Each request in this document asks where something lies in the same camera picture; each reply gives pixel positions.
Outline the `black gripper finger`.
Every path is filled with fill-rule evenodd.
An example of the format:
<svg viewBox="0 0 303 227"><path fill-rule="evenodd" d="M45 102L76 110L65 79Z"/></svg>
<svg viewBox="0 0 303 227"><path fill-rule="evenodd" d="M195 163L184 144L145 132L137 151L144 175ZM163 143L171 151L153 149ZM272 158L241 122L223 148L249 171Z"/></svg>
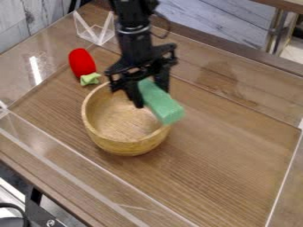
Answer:
<svg viewBox="0 0 303 227"><path fill-rule="evenodd" d="M161 67L153 76L153 82L165 92L169 92L171 68Z"/></svg>
<svg viewBox="0 0 303 227"><path fill-rule="evenodd" d="M124 84L124 91L135 107L141 109L144 107L144 103L141 93L139 90L139 83L136 81L128 80Z"/></svg>

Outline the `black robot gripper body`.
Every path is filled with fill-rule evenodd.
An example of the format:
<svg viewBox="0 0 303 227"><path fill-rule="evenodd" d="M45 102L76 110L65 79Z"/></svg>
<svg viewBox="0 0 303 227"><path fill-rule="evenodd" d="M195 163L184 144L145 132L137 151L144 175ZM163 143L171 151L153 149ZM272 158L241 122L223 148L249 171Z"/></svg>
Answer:
<svg viewBox="0 0 303 227"><path fill-rule="evenodd" d="M161 67L176 65L176 44L165 43L152 45L151 27L136 30L116 28L116 36L120 47L120 58L105 70L109 79L111 91L124 90L128 80L139 82L160 71Z"/></svg>

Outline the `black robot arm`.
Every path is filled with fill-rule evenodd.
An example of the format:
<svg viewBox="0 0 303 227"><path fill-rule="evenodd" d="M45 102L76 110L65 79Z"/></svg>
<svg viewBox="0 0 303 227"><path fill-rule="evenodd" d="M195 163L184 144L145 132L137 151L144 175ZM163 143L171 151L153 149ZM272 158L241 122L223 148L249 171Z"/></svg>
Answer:
<svg viewBox="0 0 303 227"><path fill-rule="evenodd" d="M105 70L105 76L111 91L123 90L137 108L143 108L140 81L151 76L156 86L168 92L171 68L177 63L175 43L152 45L151 16L165 19L156 12L159 4L159 0L109 0L120 58Z"/></svg>

